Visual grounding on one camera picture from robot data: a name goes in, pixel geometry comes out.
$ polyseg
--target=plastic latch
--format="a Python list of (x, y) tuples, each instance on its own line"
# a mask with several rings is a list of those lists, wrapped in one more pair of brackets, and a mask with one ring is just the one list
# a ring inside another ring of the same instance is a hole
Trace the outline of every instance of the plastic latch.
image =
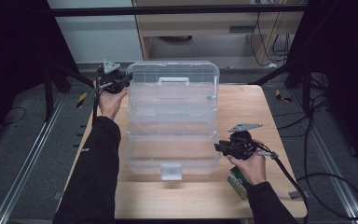
[(182, 165), (179, 163), (161, 164), (161, 180), (181, 180)]
[(184, 83), (187, 86), (190, 85), (190, 79), (188, 77), (160, 77), (158, 79), (158, 85), (162, 85), (162, 83)]

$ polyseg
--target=hand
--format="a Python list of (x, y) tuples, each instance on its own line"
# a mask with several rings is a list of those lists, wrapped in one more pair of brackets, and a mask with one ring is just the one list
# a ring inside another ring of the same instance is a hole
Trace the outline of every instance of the hand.
[(111, 94), (107, 91), (101, 91), (99, 99), (99, 107), (101, 108), (102, 116), (114, 120), (118, 110), (120, 109), (121, 100), (127, 95), (128, 89), (124, 88), (117, 94)]
[(235, 157), (227, 155), (229, 162), (241, 170), (243, 177), (245, 177), (251, 185), (267, 181), (266, 158), (264, 156), (259, 156), (257, 151), (245, 161), (239, 161)]

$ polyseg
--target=table top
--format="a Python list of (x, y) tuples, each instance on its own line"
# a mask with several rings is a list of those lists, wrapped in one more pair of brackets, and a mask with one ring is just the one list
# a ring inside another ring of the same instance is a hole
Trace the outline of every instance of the table top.
[[(120, 158), (124, 158), (129, 124), (125, 112), (128, 103), (128, 97), (125, 97), (115, 119), (121, 129)], [(252, 137), (275, 151), (289, 174), (294, 176), (261, 87), (219, 85), (216, 118), (220, 140), (228, 140), (230, 133), (227, 130), (238, 123), (262, 123), (262, 127), (249, 130)], [(80, 148), (90, 128), (91, 119)], [(249, 203), (242, 200), (227, 182), (232, 167), (227, 158), (222, 156), (211, 175), (184, 175), (180, 181), (162, 181), (160, 175), (134, 174), (121, 159), (116, 191), (116, 218), (252, 217)], [(267, 180), (294, 217), (307, 214), (301, 199), (292, 200), (289, 197), (288, 192), (296, 189), (278, 164), (270, 158), (267, 158)]]

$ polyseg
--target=black jacket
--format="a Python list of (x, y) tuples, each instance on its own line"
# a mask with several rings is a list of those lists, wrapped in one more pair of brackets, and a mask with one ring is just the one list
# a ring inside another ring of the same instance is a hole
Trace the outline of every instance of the black jacket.
[(120, 129), (97, 117), (63, 194), (54, 224), (113, 223)]
[[(94, 120), (53, 224), (114, 223), (120, 139), (112, 120)], [(247, 194), (256, 224), (296, 223), (269, 182), (252, 186)]]

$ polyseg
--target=green object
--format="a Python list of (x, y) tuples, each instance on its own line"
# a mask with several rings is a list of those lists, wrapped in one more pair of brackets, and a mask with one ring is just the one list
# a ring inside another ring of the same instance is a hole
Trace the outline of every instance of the green object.
[(246, 181), (245, 177), (243, 177), (240, 169), (237, 166), (230, 170), (230, 173), (227, 177), (227, 182), (231, 185), (232, 188), (235, 189), (235, 191), (237, 191), (243, 200), (247, 199), (246, 190), (252, 185)]

